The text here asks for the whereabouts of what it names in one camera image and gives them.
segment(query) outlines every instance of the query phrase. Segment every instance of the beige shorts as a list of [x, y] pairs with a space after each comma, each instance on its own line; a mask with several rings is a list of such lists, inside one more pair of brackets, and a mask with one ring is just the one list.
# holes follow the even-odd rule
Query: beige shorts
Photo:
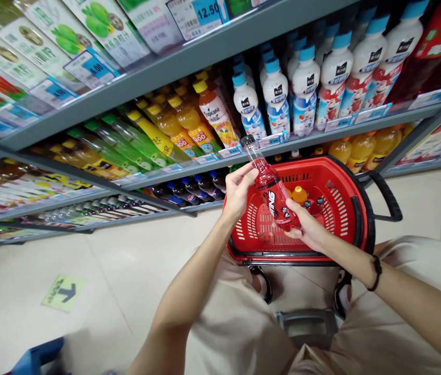
[[[440, 241], [400, 237], [389, 241], [379, 257], [441, 290]], [[285, 374], [303, 356], [318, 362], [324, 373], [441, 374], [441, 355], [355, 279], [347, 318], [330, 350], [304, 346], [296, 356], [297, 349], [251, 286], [251, 278], [246, 267], [237, 266], [227, 253], [222, 256], [191, 330], [202, 374]]]

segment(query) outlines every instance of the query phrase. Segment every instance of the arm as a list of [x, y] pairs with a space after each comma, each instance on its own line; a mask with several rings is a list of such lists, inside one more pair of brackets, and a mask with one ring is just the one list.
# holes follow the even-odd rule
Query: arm
[[229, 200], [224, 211], [163, 295], [148, 337], [127, 375], [184, 373], [189, 330], [201, 313], [217, 263], [245, 212], [248, 188], [257, 175], [258, 171], [247, 164], [226, 177]]
[[[329, 233], [291, 199], [287, 206], [302, 224], [301, 230], [292, 229], [290, 237], [300, 238], [313, 250], [333, 259], [367, 288], [374, 284], [376, 273], [371, 255]], [[375, 293], [441, 353], [441, 291], [384, 262], [381, 265], [382, 275]]]

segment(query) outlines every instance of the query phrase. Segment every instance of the white bottle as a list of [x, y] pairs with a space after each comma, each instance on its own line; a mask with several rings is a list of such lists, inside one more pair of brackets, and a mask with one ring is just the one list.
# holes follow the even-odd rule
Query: white bottle
[[267, 136], [262, 113], [259, 110], [259, 99], [255, 89], [247, 84], [244, 72], [235, 73], [232, 77], [235, 86], [233, 101], [236, 110], [241, 114], [241, 122], [247, 134], [252, 134], [256, 141]]
[[332, 44], [335, 35], [339, 32], [340, 22], [331, 24], [325, 29], [325, 39], [316, 51], [316, 62], [319, 66], [323, 64], [323, 60], [332, 51]]
[[423, 33], [419, 18], [424, 14], [428, 0], [411, 2], [405, 8], [399, 24], [386, 35], [386, 54], [374, 70], [372, 83], [363, 101], [363, 109], [384, 104], [401, 73], [403, 61], [412, 53]]
[[299, 66], [293, 73], [293, 132], [298, 136], [311, 134], [316, 111], [316, 88], [320, 66], [314, 61], [314, 45], [299, 52]]
[[288, 81], [279, 68], [279, 60], [273, 57], [266, 62], [267, 79], [262, 86], [266, 101], [267, 117], [271, 134], [286, 131], [290, 133], [290, 110], [288, 107]]
[[321, 67], [321, 89], [318, 95], [316, 128], [325, 130], [326, 123], [335, 120], [339, 113], [340, 101], [344, 96], [344, 81], [352, 68], [352, 52], [348, 50], [351, 32], [338, 34], [334, 38], [332, 53]]
[[351, 75], [346, 81], [339, 117], [353, 115], [361, 110], [372, 82], [373, 71], [384, 59], [387, 50], [387, 40], [382, 33], [386, 30], [388, 20], [389, 15], [371, 20], [365, 38], [352, 52], [354, 60]]
[[360, 40], [363, 39], [363, 37], [365, 36], [366, 28], [368, 27], [370, 20], [373, 18], [373, 16], [375, 16], [376, 11], [377, 6], [375, 5], [372, 8], [364, 9], [360, 12], [358, 23], [354, 28], [354, 31], [352, 32], [351, 44], [349, 46], [350, 50], [355, 49]]

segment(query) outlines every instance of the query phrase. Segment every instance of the yellow floor sticker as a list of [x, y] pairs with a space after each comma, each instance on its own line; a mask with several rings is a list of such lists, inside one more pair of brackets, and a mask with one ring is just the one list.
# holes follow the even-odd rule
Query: yellow floor sticker
[[42, 305], [70, 312], [84, 285], [85, 280], [60, 274], [52, 284]]

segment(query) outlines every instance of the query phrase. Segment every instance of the black bracelet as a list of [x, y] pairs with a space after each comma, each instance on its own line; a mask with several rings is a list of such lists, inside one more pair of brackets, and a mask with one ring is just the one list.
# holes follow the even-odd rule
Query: black bracelet
[[375, 283], [373, 284], [373, 287], [366, 288], [366, 290], [368, 290], [369, 292], [374, 292], [375, 289], [377, 289], [378, 280], [381, 278], [381, 275], [382, 275], [382, 266], [381, 266], [380, 259], [376, 255], [372, 255], [372, 256], [373, 256], [373, 268], [375, 269], [375, 273], [377, 274], [377, 278], [375, 279]]

